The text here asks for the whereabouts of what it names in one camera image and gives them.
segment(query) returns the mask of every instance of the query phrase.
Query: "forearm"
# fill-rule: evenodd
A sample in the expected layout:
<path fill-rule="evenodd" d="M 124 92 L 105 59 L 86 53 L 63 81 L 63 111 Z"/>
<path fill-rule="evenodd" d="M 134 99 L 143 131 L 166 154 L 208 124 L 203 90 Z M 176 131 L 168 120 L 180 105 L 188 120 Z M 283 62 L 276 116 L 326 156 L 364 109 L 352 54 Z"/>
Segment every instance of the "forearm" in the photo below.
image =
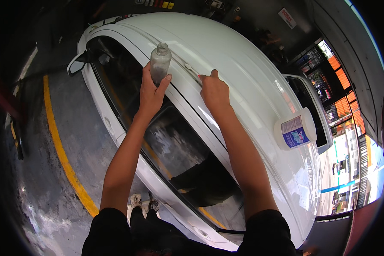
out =
<path fill-rule="evenodd" d="M 116 205 L 115 202 L 109 202 L 115 197 L 109 197 L 108 194 L 120 195 L 120 199 L 125 201 L 129 196 L 132 181 L 135 175 L 140 154 L 141 144 L 149 120 L 135 115 L 134 120 L 128 129 L 125 139 L 115 153 L 104 178 L 103 199 L 100 210 L 108 205 Z"/>
<path fill-rule="evenodd" d="M 278 210 L 262 158 L 232 107 L 214 118 L 225 140 L 233 173 L 245 197 L 246 218 L 261 210 Z"/>

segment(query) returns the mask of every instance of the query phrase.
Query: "label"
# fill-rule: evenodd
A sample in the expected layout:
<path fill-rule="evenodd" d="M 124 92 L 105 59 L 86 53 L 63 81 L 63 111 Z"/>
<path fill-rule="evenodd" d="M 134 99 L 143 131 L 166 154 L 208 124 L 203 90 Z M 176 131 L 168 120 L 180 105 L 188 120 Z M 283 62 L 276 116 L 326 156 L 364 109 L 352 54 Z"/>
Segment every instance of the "label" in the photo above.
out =
<path fill-rule="evenodd" d="M 279 12 L 279 16 L 282 17 L 282 19 L 287 23 L 287 25 L 293 29 L 297 23 L 294 21 L 294 19 L 291 17 L 291 15 L 288 13 L 286 8 L 283 8 Z"/>
<path fill-rule="evenodd" d="M 304 132 L 301 115 L 282 123 L 281 128 L 283 138 L 290 148 L 301 146 L 310 141 Z"/>

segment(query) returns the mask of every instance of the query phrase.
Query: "hand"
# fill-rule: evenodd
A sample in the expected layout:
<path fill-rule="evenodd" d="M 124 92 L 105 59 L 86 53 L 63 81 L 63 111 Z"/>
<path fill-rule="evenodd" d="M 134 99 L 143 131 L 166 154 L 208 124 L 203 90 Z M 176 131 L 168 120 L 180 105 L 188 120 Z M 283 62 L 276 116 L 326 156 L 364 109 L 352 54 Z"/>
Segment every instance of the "hand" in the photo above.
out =
<path fill-rule="evenodd" d="M 137 116 L 150 121 L 160 110 L 164 100 L 165 90 L 171 82 L 172 75 L 167 74 L 157 88 L 151 78 L 151 63 L 143 68 L 142 84 L 140 91 L 140 108 Z"/>
<path fill-rule="evenodd" d="M 218 71 L 212 70 L 210 77 L 201 74 L 202 81 L 201 96 L 206 107 L 216 119 L 222 112 L 230 108 L 229 86 L 218 77 Z"/>

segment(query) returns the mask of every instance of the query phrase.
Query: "sign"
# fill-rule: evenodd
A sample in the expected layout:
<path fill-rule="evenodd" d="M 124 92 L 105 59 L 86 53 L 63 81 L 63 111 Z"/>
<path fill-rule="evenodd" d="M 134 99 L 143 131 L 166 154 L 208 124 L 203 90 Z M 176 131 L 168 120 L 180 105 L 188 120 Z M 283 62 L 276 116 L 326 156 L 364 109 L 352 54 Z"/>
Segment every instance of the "sign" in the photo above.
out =
<path fill-rule="evenodd" d="M 287 12 L 286 8 L 283 8 L 278 13 L 280 17 L 287 23 L 287 25 L 293 29 L 297 23 L 294 21 L 294 19 L 290 16 L 290 14 Z"/>

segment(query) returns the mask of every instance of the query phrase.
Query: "blue label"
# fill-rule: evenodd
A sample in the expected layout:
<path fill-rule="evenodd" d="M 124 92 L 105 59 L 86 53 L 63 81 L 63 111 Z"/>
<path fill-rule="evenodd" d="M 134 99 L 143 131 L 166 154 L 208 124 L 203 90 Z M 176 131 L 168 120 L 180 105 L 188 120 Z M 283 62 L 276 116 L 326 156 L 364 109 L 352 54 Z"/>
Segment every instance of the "blue label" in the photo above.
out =
<path fill-rule="evenodd" d="M 283 138 L 285 139 L 285 142 L 289 147 L 300 146 L 310 141 L 309 138 L 307 138 L 303 127 L 297 128 L 296 130 L 283 134 Z"/>

